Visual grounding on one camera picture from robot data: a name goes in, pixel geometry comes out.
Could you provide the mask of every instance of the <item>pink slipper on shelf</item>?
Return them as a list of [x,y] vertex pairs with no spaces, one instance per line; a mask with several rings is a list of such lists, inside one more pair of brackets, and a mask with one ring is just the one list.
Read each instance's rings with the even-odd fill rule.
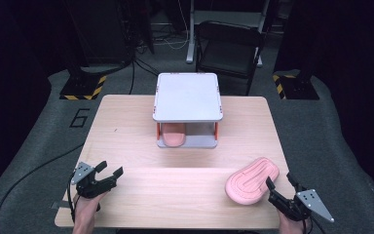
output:
[[247,167],[232,174],[226,182],[226,193],[242,205],[257,203],[269,190],[266,179],[272,181],[279,175],[279,168],[269,159],[261,157]]
[[184,123],[162,124],[163,142],[168,147],[177,147],[186,140],[186,126]]

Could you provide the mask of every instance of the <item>wooden table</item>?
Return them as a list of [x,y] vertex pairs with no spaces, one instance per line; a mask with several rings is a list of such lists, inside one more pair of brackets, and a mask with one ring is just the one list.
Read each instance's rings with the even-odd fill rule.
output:
[[[124,168],[117,187],[101,201],[95,226],[118,228],[278,228],[268,194],[243,206],[225,193],[227,178],[258,157],[280,169],[275,182],[283,196],[294,189],[267,101],[262,97],[221,97],[224,117],[214,149],[159,148],[152,118],[154,96],[105,96],[79,162],[108,167],[97,180]],[[72,196],[76,193],[71,187]],[[73,226],[70,211],[60,208],[56,225]]]

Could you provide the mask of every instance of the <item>gray carpet floor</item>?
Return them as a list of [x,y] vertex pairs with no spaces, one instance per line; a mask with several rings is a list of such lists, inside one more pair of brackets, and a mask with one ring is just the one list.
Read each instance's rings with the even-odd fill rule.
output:
[[[168,42],[173,43],[175,40],[182,40],[182,37]],[[139,49],[136,56],[160,72],[194,72],[194,64],[185,61],[187,45],[176,49],[182,44],[170,46],[168,42],[156,42],[154,55],[148,50],[141,53]],[[267,99],[290,171],[301,184],[317,190],[335,218],[335,222],[330,223],[314,214],[326,233],[374,233],[374,185],[357,164],[355,155],[341,135],[338,115],[325,85],[313,77],[312,82],[320,100],[283,100],[277,93],[272,74],[280,42],[280,35],[267,36],[262,52],[263,66],[256,70],[250,95]],[[95,72],[111,67],[97,66],[87,70]],[[0,178],[0,202],[20,178],[49,160],[76,149],[27,176],[15,186],[0,210],[0,233],[71,233],[71,228],[55,226],[56,210],[51,209],[51,205],[63,197],[68,177],[82,149],[80,145],[85,142],[102,97],[130,92],[132,67],[130,65],[108,75],[95,100],[59,99],[59,92],[68,76],[66,71],[61,71],[49,77],[52,93],[48,103],[13,162]],[[220,83],[223,82],[231,81],[220,77]],[[154,95],[156,83],[156,76],[135,65],[132,95]],[[85,125],[83,128],[70,128],[80,109],[88,109],[80,112],[88,116]],[[116,231],[97,228],[94,233]],[[278,230],[258,231],[278,233]],[[120,230],[120,233],[162,232],[223,231]],[[313,233],[321,232],[314,226]]]

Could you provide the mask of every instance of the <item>chair backrest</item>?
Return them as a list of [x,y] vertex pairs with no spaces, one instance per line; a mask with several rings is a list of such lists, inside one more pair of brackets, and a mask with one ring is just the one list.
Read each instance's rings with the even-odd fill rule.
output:
[[262,36],[256,28],[207,20],[199,24],[198,39],[225,41],[246,46],[261,47]]

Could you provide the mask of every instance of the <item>human hand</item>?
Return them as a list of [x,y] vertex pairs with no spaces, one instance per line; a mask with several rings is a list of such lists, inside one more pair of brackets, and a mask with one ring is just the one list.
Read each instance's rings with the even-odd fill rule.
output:
[[308,220],[303,221],[293,221],[290,218],[286,217],[281,211],[277,210],[279,214],[279,233],[280,234],[302,234],[311,223]]
[[98,208],[99,201],[101,201],[107,193],[108,192],[104,192],[91,199],[75,195],[75,223],[74,230],[72,231],[73,234],[93,233],[96,209]]

